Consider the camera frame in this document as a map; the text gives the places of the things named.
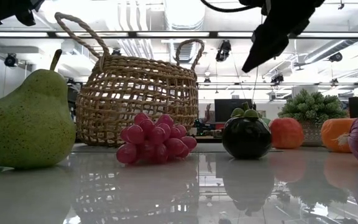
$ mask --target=basket handle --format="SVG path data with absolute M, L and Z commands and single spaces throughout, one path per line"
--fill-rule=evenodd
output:
M 186 45 L 186 44 L 190 44 L 190 43 L 193 43 L 193 42 L 197 42 L 201 45 L 199 51 L 198 51 L 198 54 L 196 56 L 196 58 L 194 59 L 194 62 L 193 64 L 191 65 L 191 69 L 194 71 L 197 63 L 198 63 L 198 60 L 203 56 L 203 52 L 204 52 L 204 48 L 205 48 L 205 44 L 202 40 L 200 39 L 190 39 L 190 40 L 185 40 L 183 41 L 182 43 L 179 44 L 178 48 L 177 48 L 177 54 L 176 54 L 176 57 L 174 58 L 175 61 L 177 62 L 177 66 L 180 65 L 180 61 L 179 61 L 179 54 L 180 54 L 180 50 L 181 48 Z
M 87 31 L 98 43 L 100 46 L 102 46 L 103 48 L 103 54 L 110 54 L 109 49 L 107 47 L 107 45 L 104 43 L 103 39 L 100 38 L 100 36 L 98 36 L 96 34 L 96 32 L 89 27 L 89 25 L 87 23 L 85 23 L 84 21 L 82 21 L 80 18 L 77 18 L 75 16 L 71 16 L 68 14 L 63 14 L 61 12 L 56 12 L 55 13 L 55 19 L 57 21 L 57 23 L 60 25 L 60 27 L 66 31 L 66 33 L 75 41 L 77 41 L 79 44 L 81 44 L 82 46 L 86 47 L 89 52 L 91 52 L 95 57 L 97 57 L 98 59 L 101 58 L 100 54 L 97 53 L 89 44 L 87 44 L 85 41 L 81 40 L 79 37 L 77 37 L 73 31 L 70 30 L 70 28 L 68 28 L 66 26 L 66 24 L 62 21 L 62 19 L 67 19 L 68 21 L 72 21 L 77 23 L 80 27 L 82 27 L 85 31 Z

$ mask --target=plant pot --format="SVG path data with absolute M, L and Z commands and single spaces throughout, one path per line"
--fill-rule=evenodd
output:
M 302 146 L 322 146 L 323 142 L 321 140 L 321 128 L 315 126 L 313 123 L 301 122 L 303 128 L 303 134 L 305 135 L 305 140 L 302 143 Z

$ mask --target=glossy tabletop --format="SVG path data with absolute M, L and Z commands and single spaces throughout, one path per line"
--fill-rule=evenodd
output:
M 358 162 L 321 150 L 259 161 L 200 152 L 126 167 L 113 152 L 78 152 L 51 169 L 0 168 L 7 223 L 358 223 Z

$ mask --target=grapes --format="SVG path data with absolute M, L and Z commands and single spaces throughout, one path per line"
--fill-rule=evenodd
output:
M 176 138 L 170 138 L 166 140 L 164 145 L 168 149 L 168 154 L 174 156 L 181 154 L 186 146 L 181 140 Z
M 129 127 L 125 127 L 121 133 L 119 134 L 119 137 L 126 143 L 131 143 L 130 140 L 128 139 L 128 129 Z
M 180 130 L 178 128 L 172 128 L 170 138 L 180 138 Z
M 128 140 L 134 144 L 141 144 L 144 142 L 144 132 L 139 125 L 132 125 L 127 131 Z
M 181 154 L 178 155 L 178 157 L 180 158 L 186 158 L 186 156 L 188 156 L 190 153 L 189 148 L 185 145 L 185 148 L 183 149 L 183 152 L 181 152 Z
M 143 129 L 146 136 L 148 136 L 155 128 L 153 121 L 150 119 L 144 119 L 142 122 L 140 122 L 139 126 Z
M 157 127 L 164 129 L 164 131 L 165 131 L 164 140 L 167 140 L 169 138 L 169 136 L 171 135 L 171 128 L 165 123 L 159 124 Z
M 167 124 L 170 128 L 172 128 L 173 119 L 169 115 L 163 114 L 156 122 L 156 125 L 159 125 L 159 124 Z
M 123 164 L 131 164 L 137 162 L 136 146 L 131 143 L 123 144 L 117 151 L 117 160 Z
M 190 152 L 197 146 L 197 140 L 193 137 L 182 137 L 180 139 L 189 148 Z
M 155 154 L 155 145 L 149 141 L 145 141 L 143 144 L 136 145 L 138 158 L 144 160 L 151 160 Z
M 185 137 L 186 128 L 180 124 L 174 126 L 174 120 L 167 114 L 161 115 L 154 124 L 146 114 L 139 113 L 134 122 L 120 133 L 126 143 L 118 149 L 116 157 L 123 164 L 138 161 L 163 164 L 185 158 L 197 145 L 195 139 Z
M 145 114 L 145 113 L 138 113 L 135 118 L 134 118 L 134 122 L 136 125 L 140 125 L 140 123 L 145 120 L 148 119 L 149 117 Z
M 155 147 L 153 161 L 159 164 L 166 163 L 168 160 L 167 148 L 161 144 Z
M 180 137 L 186 136 L 187 130 L 183 125 L 181 125 L 181 124 L 177 125 L 177 129 L 179 129 L 179 131 L 180 131 Z

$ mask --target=red grape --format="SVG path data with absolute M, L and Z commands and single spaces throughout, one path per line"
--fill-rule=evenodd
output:
M 178 128 L 172 128 L 170 138 L 180 138 L 180 130 Z
M 119 137 L 126 143 L 131 143 L 128 139 L 128 129 L 129 127 L 125 127 L 123 130 L 121 130 L 121 133 L 119 134 Z
M 164 131 L 165 131 L 164 140 L 167 140 L 169 138 L 169 136 L 171 135 L 171 128 L 165 123 L 161 123 L 157 127 L 164 129 Z
M 156 122 L 156 125 L 159 125 L 159 124 L 167 124 L 170 128 L 172 128 L 173 119 L 169 115 L 163 114 Z
M 149 134 L 149 140 L 154 145 L 162 144 L 165 140 L 165 131 L 160 127 L 155 127 Z
M 136 146 L 131 143 L 123 144 L 116 153 L 117 160 L 123 164 L 135 163 L 137 160 Z
M 128 128 L 127 132 L 128 140 L 134 144 L 141 144 L 144 142 L 144 132 L 139 125 L 132 125 Z
M 179 131 L 180 131 L 180 137 L 186 136 L 187 130 L 183 125 L 181 125 L 181 124 L 177 125 L 177 129 L 179 129 Z
M 180 139 L 189 148 L 190 152 L 197 146 L 197 140 L 193 137 L 183 137 Z
M 178 155 L 178 157 L 180 158 L 186 158 L 186 156 L 188 156 L 190 153 L 189 148 L 185 145 L 185 148 L 183 150 L 183 152 L 181 152 L 181 154 Z
M 170 138 L 166 140 L 164 142 L 164 145 L 168 149 L 168 154 L 175 155 L 175 156 L 181 154 L 186 146 L 181 140 L 177 138 Z
M 136 125 L 140 125 L 140 122 L 142 122 L 144 119 L 148 119 L 149 117 L 145 113 L 138 113 L 135 118 L 134 122 Z
M 161 144 L 155 147 L 155 152 L 153 156 L 153 161 L 156 163 L 166 163 L 168 160 L 168 151 L 167 148 Z
M 155 146 L 149 141 L 145 141 L 143 144 L 136 145 L 138 158 L 144 160 L 150 160 L 155 153 Z
M 144 119 L 139 126 L 143 129 L 146 136 L 155 128 L 154 122 L 150 119 Z

